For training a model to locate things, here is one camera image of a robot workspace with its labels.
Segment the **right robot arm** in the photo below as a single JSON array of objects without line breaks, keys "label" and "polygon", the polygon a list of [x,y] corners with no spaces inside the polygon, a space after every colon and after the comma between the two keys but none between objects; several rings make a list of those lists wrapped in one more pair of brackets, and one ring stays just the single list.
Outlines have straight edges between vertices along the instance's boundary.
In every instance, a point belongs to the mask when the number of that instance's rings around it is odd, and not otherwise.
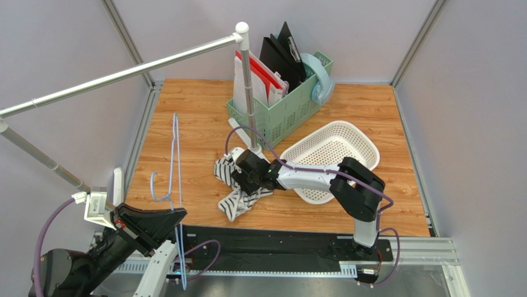
[{"label": "right robot arm", "polygon": [[354,219],[353,248],[356,254],[375,252],[379,231],[378,213],[385,183],[352,157],[332,165],[303,165],[282,159],[272,162],[249,149],[234,149],[234,181],[246,194],[259,189],[308,189],[329,193]]}]

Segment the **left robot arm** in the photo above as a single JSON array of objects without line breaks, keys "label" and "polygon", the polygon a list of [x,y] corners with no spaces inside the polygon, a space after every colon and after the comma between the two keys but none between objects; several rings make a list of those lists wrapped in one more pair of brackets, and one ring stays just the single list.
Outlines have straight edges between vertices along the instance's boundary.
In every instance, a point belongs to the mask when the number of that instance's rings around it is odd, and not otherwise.
[{"label": "left robot arm", "polygon": [[45,235],[59,213],[74,203],[62,203],[43,225],[33,255],[29,296],[90,296],[133,252],[151,257],[187,215],[184,208],[141,210],[121,203],[110,213],[113,229],[87,252],[52,249],[42,253]]}]

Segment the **black white striped tank top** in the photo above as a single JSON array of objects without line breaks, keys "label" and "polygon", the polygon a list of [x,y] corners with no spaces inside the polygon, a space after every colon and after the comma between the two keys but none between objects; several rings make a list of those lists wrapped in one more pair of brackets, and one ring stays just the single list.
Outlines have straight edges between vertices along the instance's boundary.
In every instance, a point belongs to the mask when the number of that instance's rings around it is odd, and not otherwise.
[{"label": "black white striped tank top", "polygon": [[228,162],[224,156],[213,165],[213,175],[232,189],[218,203],[218,208],[227,216],[230,222],[235,221],[240,215],[250,210],[260,198],[273,195],[273,191],[264,188],[260,188],[253,195],[245,194],[231,177],[234,170],[236,170],[235,163]]}]

